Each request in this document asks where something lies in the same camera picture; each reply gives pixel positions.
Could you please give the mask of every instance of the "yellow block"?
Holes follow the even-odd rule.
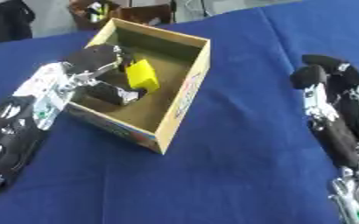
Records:
[[[145,88],[149,94],[159,88],[155,70],[146,59],[126,67],[126,74],[131,88]]]

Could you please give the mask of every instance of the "robotic hand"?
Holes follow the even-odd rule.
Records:
[[[29,164],[77,88],[105,85],[99,91],[106,91],[102,94],[119,104],[127,104],[144,95],[144,90],[107,87],[107,83],[102,84],[96,79],[130,61],[129,55],[119,46],[91,46],[61,62],[42,66],[0,104],[0,192],[10,186]]]
[[[330,199],[344,223],[359,224],[359,72],[327,56],[302,59],[306,66],[291,75],[292,84],[304,90],[309,129],[342,170]]]

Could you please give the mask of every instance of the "floor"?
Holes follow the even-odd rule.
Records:
[[[133,0],[137,5],[149,4],[153,1],[164,0]],[[204,0],[208,13],[213,16],[227,11],[249,9],[253,7],[267,6],[297,2],[300,0]],[[67,0],[25,0],[36,12],[37,19],[32,24],[34,37],[47,37],[76,31],[74,21],[67,11]],[[202,19],[200,0],[177,0],[178,22],[187,22]]]

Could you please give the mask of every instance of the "open box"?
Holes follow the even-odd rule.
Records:
[[[111,19],[88,46],[129,47],[154,67],[160,89],[124,107],[83,97],[67,111],[120,137],[164,154],[210,65],[210,40]]]

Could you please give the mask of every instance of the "blue table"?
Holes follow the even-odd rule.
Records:
[[[168,153],[61,115],[0,196],[0,224],[339,223],[327,199],[337,171],[307,130],[288,75],[303,53],[359,67],[359,1],[309,0],[166,28],[213,40],[211,70]],[[0,44],[0,101],[93,35]]]

